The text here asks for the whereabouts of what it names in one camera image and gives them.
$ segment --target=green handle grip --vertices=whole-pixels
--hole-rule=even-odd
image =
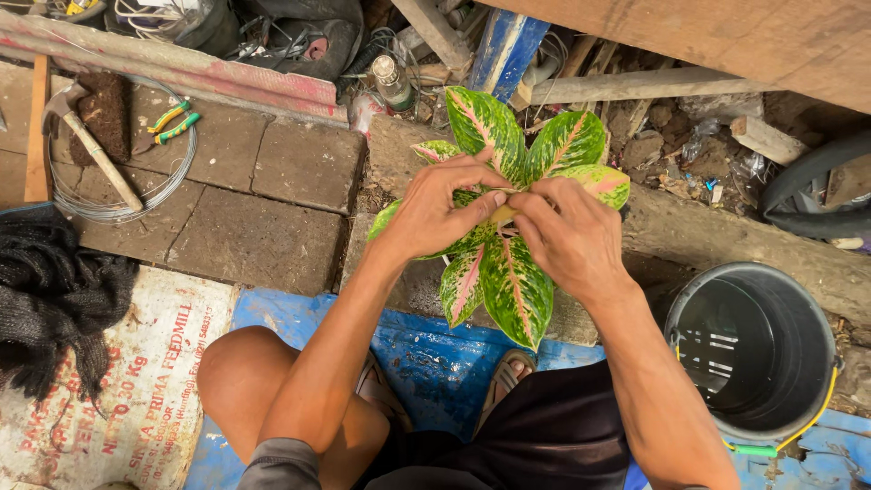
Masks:
[[[166,114],[160,116],[157,122],[154,123],[154,126],[148,128],[149,133],[159,133],[163,126],[166,126],[166,123],[170,121],[170,119],[178,116],[182,112],[191,108],[191,103],[183,100],[181,104],[176,105],[172,109],[169,110]]]
[[[196,112],[187,116],[187,119],[181,121],[181,124],[178,126],[175,126],[173,129],[165,133],[158,134],[158,137],[156,138],[157,142],[161,145],[165,145],[168,139],[175,138],[183,133],[188,127],[192,126],[193,123],[197,122],[197,119],[199,119],[199,114]]]
[[[756,456],[777,458],[777,448],[774,446],[749,446],[746,444],[733,444],[733,446],[738,454],[754,454]]]

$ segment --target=black bucket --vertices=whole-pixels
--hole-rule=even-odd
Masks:
[[[733,262],[646,294],[669,345],[680,339],[680,362],[722,432],[781,439],[820,410],[834,339],[820,306],[792,277]]]

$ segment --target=hammer head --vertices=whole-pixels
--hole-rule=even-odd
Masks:
[[[51,132],[52,137],[57,138],[58,121],[68,112],[75,111],[76,102],[89,93],[88,89],[81,86],[78,82],[73,82],[72,85],[52,97],[43,110],[41,121],[43,135],[48,136],[49,132]]]

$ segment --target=coconut fiber block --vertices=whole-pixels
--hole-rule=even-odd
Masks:
[[[78,117],[91,136],[103,147],[116,165],[130,159],[130,83],[116,73],[86,73],[78,83],[91,92],[78,100]],[[70,155],[79,166],[93,165],[94,159],[82,141],[70,135]]]

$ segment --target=pliers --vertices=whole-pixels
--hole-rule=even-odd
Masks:
[[[193,123],[197,122],[199,119],[199,114],[194,112],[190,116],[187,116],[185,120],[181,121],[181,124],[175,126],[173,129],[161,132],[172,118],[178,116],[182,112],[191,108],[191,104],[188,101],[182,101],[181,104],[173,107],[169,112],[160,116],[154,126],[147,128],[142,134],[139,135],[139,139],[136,142],[136,145],[133,146],[132,153],[134,155],[138,155],[140,153],[145,153],[152,148],[154,145],[165,145],[166,142],[170,138],[175,138],[176,136],[183,133],[188,127],[193,126]]]

